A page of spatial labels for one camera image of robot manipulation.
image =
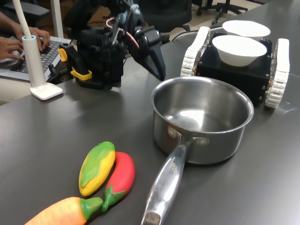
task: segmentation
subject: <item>saucepan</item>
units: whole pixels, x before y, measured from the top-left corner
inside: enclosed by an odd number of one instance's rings
[[[180,77],[152,92],[153,138],[169,154],[148,195],[142,225],[161,225],[174,201],[185,162],[208,165],[236,152],[254,113],[239,89],[204,77]]]

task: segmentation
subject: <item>red toy pepper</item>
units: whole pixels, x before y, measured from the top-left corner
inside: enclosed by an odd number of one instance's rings
[[[102,211],[123,198],[135,180],[135,165],[132,158],[124,152],[116,152],[116,168],[105,188],[105,202]]]

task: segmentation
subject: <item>person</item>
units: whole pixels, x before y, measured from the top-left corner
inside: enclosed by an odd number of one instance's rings
[[[15,34],[17,40],[12,40],[5,37],[0,37],[0,60],[3,59],[15,59],[24,60],[20,55],[12,54],[12,51],[23,52],[22,37],[24,36],[23,29],[20,24],[16,23],[12,19],[0,12],[0,29],[2,31],[10,31]],[[50,33],[44,30],[40,30],[36,27],[29,27],[32,35],[37,37],[37,45],[42,52],[50,43]]]

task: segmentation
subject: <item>pot handle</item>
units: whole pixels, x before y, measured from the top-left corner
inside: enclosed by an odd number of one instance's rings
[[[161,225],[178,190],[188,147],[191,142],[179,138],[149,192],[141,225]]]

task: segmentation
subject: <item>pot rim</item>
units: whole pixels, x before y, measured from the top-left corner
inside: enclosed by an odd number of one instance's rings
[[[192,129],[185,129],[185,128],[182,128],[182,127],[179,127],[177,124],[171,122],[170,120],[166,119],[158,110],[157,108],[155,107],[155,104],[154,104],[154,97],[156,95],[156,93],[161,90],[164,86],[166,86],[167,84],[169,83],[173,83],[174,81],[176,80],[185,80],[185,79],[190,79],[190,80],[200,80],[200,81],[204,81],[204,82],[207,82],[207,83],[210,83],[210,82],[215,82],[215,83],[219,83],[221,85],[224,85],[224,86],[227,86],[233,90],[235,90],[242,98],[244,98],[247,102],[247,105],[249,107],[249,111],[250,111],[250,114],[248,115],[248,118],[246,119],[246,121],[244,123],[242,123],[241,125],[239,125],[238,127],[235,127],[233,129],[230,129],[230,130],[224,130],[224,131],[217,131],[217,132],[201,132],[201,131],[197,131],[197,130],[192,130]],[[248,96],[242,92],[240,89],[232,86],[231,84],[228,84],[228,83],[225,83],[223,81],[220,81],[220,80],[216,80],[216,79],[212,79],[212,78],[207,78],[207,77],[199,77],[199,76],[185,76],[185,77],[175,77],[175,78],[171,78],[171,79],[168,79],[168,80],[165,80],[163,82],[161,82],[159,85],[157,85],[152,93],[151,93],[151,104],[152,104],[152,108],[154,109],[154,111],[162,118],[164,119],[166,122],[172,124],[173,126],[177,127],[177,128],[180,128],[180,129],[183,129],[183,130],[186,130],[186,131],[189,131],[189,132],[196,132],[196,133],[199,133],[199,134],[224,134],[224,133],[230,133],[232,131],[235,131],[235,130],[238,130],[240,128],[243,128],[244,126],[246,126],[250,121],[251,119],[253,118],[253,114],[254,114],[254,107],[253,107],[253,104],[251,102],[251,100],[248,98]]]

